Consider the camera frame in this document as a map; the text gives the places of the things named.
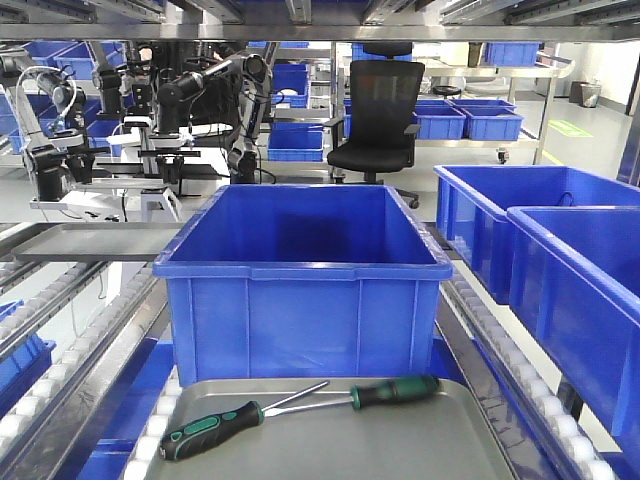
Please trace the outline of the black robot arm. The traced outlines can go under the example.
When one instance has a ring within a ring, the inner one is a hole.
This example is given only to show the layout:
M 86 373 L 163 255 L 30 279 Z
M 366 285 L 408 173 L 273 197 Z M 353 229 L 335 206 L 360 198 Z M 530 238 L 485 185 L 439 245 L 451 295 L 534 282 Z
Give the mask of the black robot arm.
M 204 92 L 214 80 L 231 77 L 246 81 L 250 91 L 240 139 L 227 157 L 231 182 L 254 184 L 259 153 L 256 142 L 263 117 L 271 105 L 272 74 L 261 56 L 236 53 L 205 70 L 184 73 L 161 85 L 156 97 L 159 103 L 156 131 L 160 135 L 178 135 L 178 106 Z

